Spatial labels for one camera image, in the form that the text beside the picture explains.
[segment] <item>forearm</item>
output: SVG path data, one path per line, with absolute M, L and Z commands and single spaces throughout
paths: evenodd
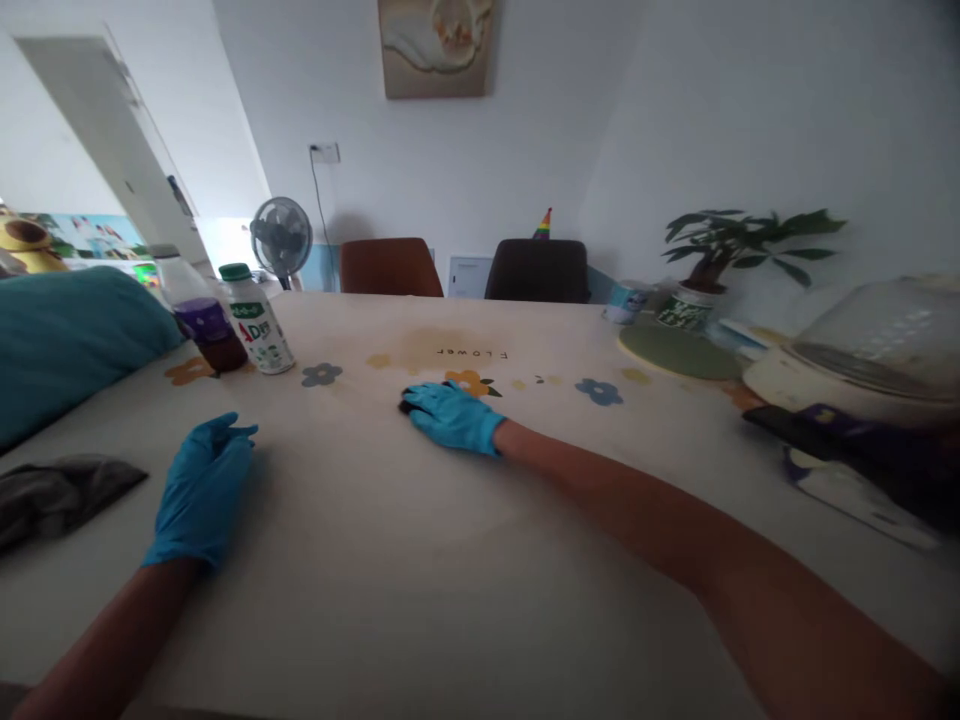
M 730 516 L 509 420 L 494 444 L 690 589 L 771 717 L 921 718 L 941 700 L 945 683 L 926 663 Z
M 657 570 L 702 594 L 725 554 L 756 536 L 659 478 L 507 420 L 494 444 L 569 497 L 595 524 Z
M 183 610 L 202 561 L 137 570 L 12 720 L 117 718 L 136 695 Z

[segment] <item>electrical cable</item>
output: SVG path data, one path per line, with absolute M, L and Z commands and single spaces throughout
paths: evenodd
M 323 205 L 320 202 L 320 184 L 317 182 L 317 168 L 313 162 L 313 151 L 319 149 L 316 145 L 311 145 L 307 153 L 310 155 L 310 172 L 313 174 L 313 189 L 317 194 L 317 209 L 320 211 L 320 224 L 323 226 L 323 240 L 327 243 L 327 252 L 330 255 L 330 286 L 331 292 L 333 292 L 337 286 L 336 262 L 333 257 L 333 246 L 330 244 L 330 238 L 327 237 L 327 221 L 323 217 Z

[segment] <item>door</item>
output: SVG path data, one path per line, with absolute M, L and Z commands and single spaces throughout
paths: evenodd
M 450 297 L 482 300 L 487 292 L 487 276 L 493 258 L 450 258 Z
M 200 235 L 133 115 L 106 43 L 92 37 L 18 43 L 146 244 L 173 243 L 188 262 L 206 261 Z

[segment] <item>white cabinet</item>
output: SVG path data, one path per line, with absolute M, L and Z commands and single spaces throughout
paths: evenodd
M 449 297 L 482 299 L 492 264 L 493 258 L 451 257 Z

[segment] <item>plant pot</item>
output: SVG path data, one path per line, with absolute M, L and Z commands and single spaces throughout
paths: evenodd
M 717 301 L 726 290 L 722 285 L 711 288 L 711 292 L 694 290 L 689 286 L 688 281 L 684 280 L 667 300 L 663 309 L 657 313 L 657 322 L 667 327 L 697 332 L 706 323 Z

